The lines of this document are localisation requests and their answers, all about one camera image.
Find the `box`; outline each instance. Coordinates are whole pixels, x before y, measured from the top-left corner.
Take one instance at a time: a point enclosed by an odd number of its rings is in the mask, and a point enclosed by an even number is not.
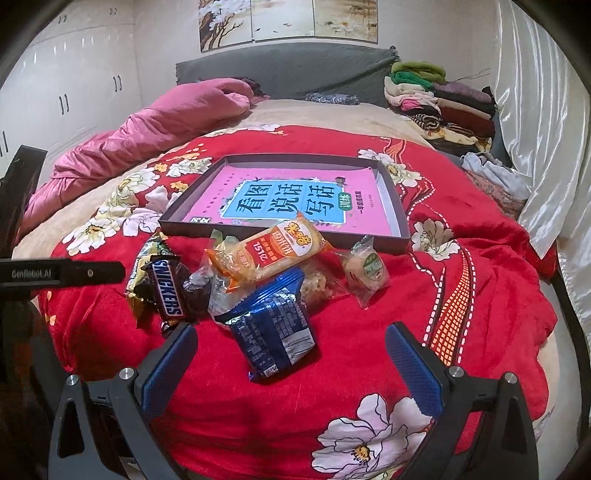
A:
[[[223,157],[162,215],[170,236],[244,240],[302,211],[336,248],[373,235],[379,252],[410,242],[392,178],[376,160],[334,155],[245,154]]]

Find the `pink blanket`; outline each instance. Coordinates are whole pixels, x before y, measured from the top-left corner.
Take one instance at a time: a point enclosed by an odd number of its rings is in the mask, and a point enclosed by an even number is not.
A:
[[[29,202],[20,238],[79,196],[220,121],[248,112],[257,100],[240,80],[214,79],[173,88],[118,130],[95,135],[59,157],[49,181]]]

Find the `blue gripper pad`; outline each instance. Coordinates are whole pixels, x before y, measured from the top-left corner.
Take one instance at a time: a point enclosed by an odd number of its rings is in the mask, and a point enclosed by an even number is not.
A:
[[[170,346],[144,383],[141,407],[146,419],[151,420],[164,413],[196,351],[197,331],[190,326]]]
[[[441,384],[396,325],[386,329],[386,351],[421,413],[433,418],[441,415]]]

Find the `white wardrobe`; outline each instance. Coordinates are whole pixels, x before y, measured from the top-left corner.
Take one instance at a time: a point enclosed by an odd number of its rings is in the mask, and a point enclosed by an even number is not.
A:
[[[133,0],[80,0],[27,48],[0,89],[0,176],[22,145],[56,158],[142,108]]]

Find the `purple folded cloth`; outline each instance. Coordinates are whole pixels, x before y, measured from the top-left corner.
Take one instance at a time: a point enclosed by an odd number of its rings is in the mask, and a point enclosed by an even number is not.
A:
[[[487,93],[474,90],[474,88],[471,88],[462,82],[449,82],[445,85],[433,83],[433,87],[435,90],[440,90],[442,92],[455,93],[457,95],[474,98],[474,100],[478,100],[482,103],[492,103],[492,98]]]

